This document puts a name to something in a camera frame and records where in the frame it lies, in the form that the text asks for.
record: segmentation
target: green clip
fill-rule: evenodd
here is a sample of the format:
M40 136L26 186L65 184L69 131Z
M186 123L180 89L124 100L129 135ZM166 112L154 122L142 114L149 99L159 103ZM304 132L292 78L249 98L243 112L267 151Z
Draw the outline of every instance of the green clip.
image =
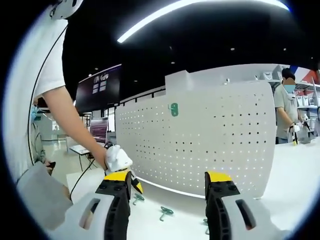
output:
M204 223L204 225L208 226L208 220L207 219L203 219L203 223ZM209 228L206 229L205 234L210 235Z
M161 207L161 212L163 213L162 216L160 217L160 221L164 221L163 218L165 215L172 215L174 214L174 211L172 211L171 209L168 209L164 206Z
M178 103L172 103L172 104L171 104L171 107L169 107L169 105L168 105L168 109L171 110L171 115L172 115L173 117L178 116L178 114L179 114L179 111L178 111Z
M135 198L135 201L132 203L133 205L137 205L136 202L138 202L138 201L144 201L145 200L143 196L141 196L141 195L139 195L137 193L135 193L135 197L134 198Z

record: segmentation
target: black ceiling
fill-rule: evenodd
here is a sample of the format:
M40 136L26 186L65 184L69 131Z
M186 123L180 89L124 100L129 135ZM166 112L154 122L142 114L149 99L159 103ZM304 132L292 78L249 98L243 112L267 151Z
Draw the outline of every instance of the black ceiling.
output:
M163 86L165 75L181 70L248 63L315 69L319 62L316 1L286 1L291 12L253 1L192 4L117 42L138 21L176 1L84 0L69 19L62 58L72 98L79 81L117 64L123 67L125 99Z

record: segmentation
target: white pegboard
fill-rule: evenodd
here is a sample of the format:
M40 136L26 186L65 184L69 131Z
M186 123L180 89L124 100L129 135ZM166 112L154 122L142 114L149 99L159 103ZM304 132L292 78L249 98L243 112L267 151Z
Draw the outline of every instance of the white pegboard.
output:
M168 108L178 104L178 116ZM261 197L276 139L267 82L235 83L164 95L116 109L117 143L138 177L204 196L205 172L229 174L239 190Z

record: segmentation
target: white helmet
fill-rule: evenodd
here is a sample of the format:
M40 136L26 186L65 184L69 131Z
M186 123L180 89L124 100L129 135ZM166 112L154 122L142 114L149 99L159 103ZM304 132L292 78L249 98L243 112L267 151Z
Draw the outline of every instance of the white helmet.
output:
M51 11L51 18L54 20L66 19L74 14L84 0L58 0Z

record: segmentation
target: blue face mask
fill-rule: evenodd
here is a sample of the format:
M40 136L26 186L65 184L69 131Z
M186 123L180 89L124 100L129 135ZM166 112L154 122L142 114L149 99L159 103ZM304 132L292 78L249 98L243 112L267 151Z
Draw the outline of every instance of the blue face mask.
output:
M283 87L289 94L291 94L294 92L296 85L284 85Z
M33 123L37 117L37 112L38 112L38 107L35 106L35 105L32 105L31 106L31 111L30 111L30 114L31 114L31 123Z

